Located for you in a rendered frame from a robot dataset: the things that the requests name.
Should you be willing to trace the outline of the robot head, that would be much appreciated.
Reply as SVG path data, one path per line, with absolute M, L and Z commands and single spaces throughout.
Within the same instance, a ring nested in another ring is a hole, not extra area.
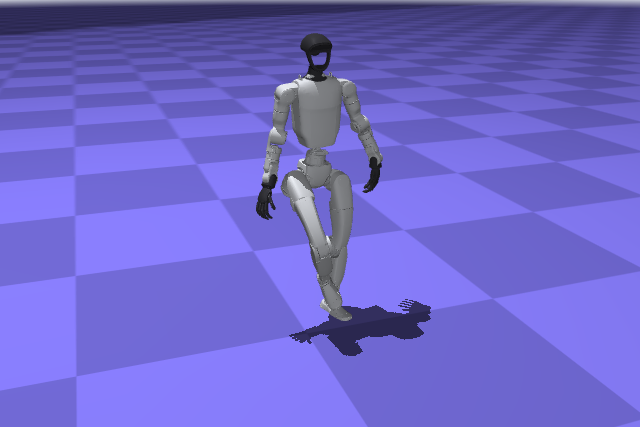
M 322 34 L 312 33 L 303 38 L 300 48 L 301 50 L 305 51 L 307 59 L 310 64 L 308 72 L 304 77 L 306 77 L 309 74 L 309 75 L 313 75 L 314 77 L 306 78 L 307 80 L 316 81 L 316 82 L 326 80 L 327 77 L 326 76 L 323 77 L 321 75 L 323 74 L 323 71 L 326 70 L 330 62 L 331 49 L 332 49 L 332 43 L 330 42 L 330 40 Z M 317 56 L 319 53 L 327 53 L 327 58 L 324 65 L 314 65 L 312 61 L 311 55 Z

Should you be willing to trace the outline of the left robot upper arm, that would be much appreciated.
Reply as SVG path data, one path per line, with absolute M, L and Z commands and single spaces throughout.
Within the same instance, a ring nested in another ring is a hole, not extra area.
M 338 79 L 342 85 L 342 100 L 351 120 L 350 127 L 352 131 L 361 133 L 367 129 L 370 124 L 368 119 L 360 112 L 361 106 L 356 93 L 356 85 L 347 79 Z

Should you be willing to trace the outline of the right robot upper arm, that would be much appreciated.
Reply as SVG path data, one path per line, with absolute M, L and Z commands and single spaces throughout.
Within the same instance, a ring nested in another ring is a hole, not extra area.
M 274 110 L 273 110 L 273 130 L 271 136 L 272 144 L 284 145 L 287 138 L 287 131 L 284 130 L 290 104 L 292 104 L 298 92 L 296 83 L 287 83 L 279 85 L 274 92 Z

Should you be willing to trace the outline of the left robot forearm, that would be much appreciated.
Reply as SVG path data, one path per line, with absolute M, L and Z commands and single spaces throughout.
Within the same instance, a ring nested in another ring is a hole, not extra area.
M 376 157 L 377 158 L 377 165 L 379 165 L 383 160 L 383 156 L 379 152 L 378 145 L 377 145 L 377 143 L 376 143 L 376 141 L 375 141 L 375 139 L 373 137 L 373 132 L 371 130 L 371 126 L 369 126 L 367 129 L 365 129 L 363 132 L 359 133 L 358 134 L 358 138 L 359 138 L 359 140 L 361 140 L 361 142 L 363 144 L 363 147 L 364 147 L 364 149 L 366 151 L 366 154 L 368 155 L 369 163 L 370 163 L 370 158 L 371 157 Z

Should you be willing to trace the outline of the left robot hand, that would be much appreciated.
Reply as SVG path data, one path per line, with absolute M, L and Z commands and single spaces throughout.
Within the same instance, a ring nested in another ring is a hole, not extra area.
M 380 177 L 380 168 L 382 167 L 382 164 L 380 163 L 379 165 L 377 165 L 377 158 L 376 157 L 371 157 L 370 158 L 369 167 L 372 168 L 372 170 L 371 170 L 371 174 L 370 174 L 370 179 L 369 179 L 368 183 L 364 186 L 364 189 L 367 188 L 367 190 L 362 191 L 364 193 L 368 193 L 368 192 L 372 191 L 375 188 L 375 186 L 377 185 L 379 177 Z

